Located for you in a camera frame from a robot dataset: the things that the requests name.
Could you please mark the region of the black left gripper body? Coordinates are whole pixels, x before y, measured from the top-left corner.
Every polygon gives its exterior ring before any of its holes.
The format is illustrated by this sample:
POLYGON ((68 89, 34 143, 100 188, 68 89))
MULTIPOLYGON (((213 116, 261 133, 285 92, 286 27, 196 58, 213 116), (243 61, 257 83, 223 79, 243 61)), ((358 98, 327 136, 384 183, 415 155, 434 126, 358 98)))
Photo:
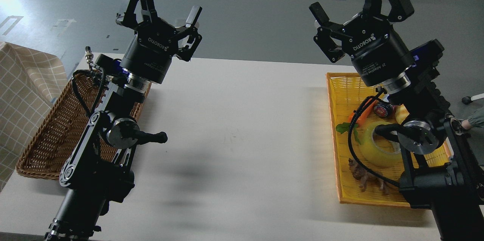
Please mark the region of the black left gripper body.
POLYGON ((135 31, 135 36, 122 59, 129 73, 161 84, 177 52, 177 27, 159 20, 135 31))

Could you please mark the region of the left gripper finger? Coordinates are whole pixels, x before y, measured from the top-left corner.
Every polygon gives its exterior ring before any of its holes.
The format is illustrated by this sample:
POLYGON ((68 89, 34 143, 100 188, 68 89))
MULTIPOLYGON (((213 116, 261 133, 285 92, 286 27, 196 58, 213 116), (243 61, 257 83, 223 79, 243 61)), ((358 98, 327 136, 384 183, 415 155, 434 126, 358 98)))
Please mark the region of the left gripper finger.
POLYGON ((116 24, 138 31, 140 27, 157 24, 159 17, 154 0, 122 0, 119 12, 116 14, 116 24), (137 5, 141 6, 142 22, 138 22, 135 13, 137 5))
POLYGON ((194 55, 196 49, 202 41, 202 36, 198 31, 198 19, 202 12, 202 7, 194 5, 190 10, 184 26, 176 28, 177 34, 175 40, 177 41, 176 57, 185 62, 189 62, 194 55))

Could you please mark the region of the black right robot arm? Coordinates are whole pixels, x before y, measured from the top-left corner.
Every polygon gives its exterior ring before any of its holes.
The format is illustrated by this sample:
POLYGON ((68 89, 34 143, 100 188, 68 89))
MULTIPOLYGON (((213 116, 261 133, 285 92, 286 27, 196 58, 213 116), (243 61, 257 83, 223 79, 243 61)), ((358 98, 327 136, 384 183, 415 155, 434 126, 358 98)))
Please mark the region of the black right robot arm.
POLYGON ((331 22, 318 2, 309 8, 325 56, 335 63, 349 55, 368 87, 381 86, 391 104, 409 111, 402 124, 375 128, 399 143, 404 165, 399 182, 382 179, 412 208, 432 210, 441 240, 482 241, 483 168, 433 82, 444 48, 434 39, 410 51, 393 27, 414 13, 410 0, 365 0, 344 24, 331 22))

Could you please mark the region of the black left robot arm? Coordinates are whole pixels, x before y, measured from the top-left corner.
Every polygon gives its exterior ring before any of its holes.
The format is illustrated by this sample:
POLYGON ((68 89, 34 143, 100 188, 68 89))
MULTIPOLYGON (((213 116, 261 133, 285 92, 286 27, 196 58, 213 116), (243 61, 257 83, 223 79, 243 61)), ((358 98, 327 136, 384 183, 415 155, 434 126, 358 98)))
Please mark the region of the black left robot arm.
POLYGON ((176 27, 158 17, 154 0, 123 0, 116 24, 134 31, 123 58, 101 54, 93 60, 86 50, 88 74, 101 76, 98 94, 60 171, 59 184, 68 191, 46 241, 87 241, 101 231, 97 221, 109 203, 123 202, 135 186, 131 165, 136 147, 167 142, 165 132, 141 131, 131 110, 144 102, 150 84, 162 84, 173 57, 192 58, 202 40, 196 25, 201 11, 193 6, 185 25, 176 27))

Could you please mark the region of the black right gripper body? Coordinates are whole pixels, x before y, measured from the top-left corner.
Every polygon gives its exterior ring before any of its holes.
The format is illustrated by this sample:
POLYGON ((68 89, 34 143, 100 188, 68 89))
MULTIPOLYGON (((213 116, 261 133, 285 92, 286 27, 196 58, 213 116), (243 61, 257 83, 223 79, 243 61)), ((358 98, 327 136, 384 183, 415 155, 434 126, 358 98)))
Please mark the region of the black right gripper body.
POLYGON ((358 16, 343 25, 348 36, 342 50, 366 86, 397 78, 413 64, 413 57, 393 25, 383 16, 358 16))

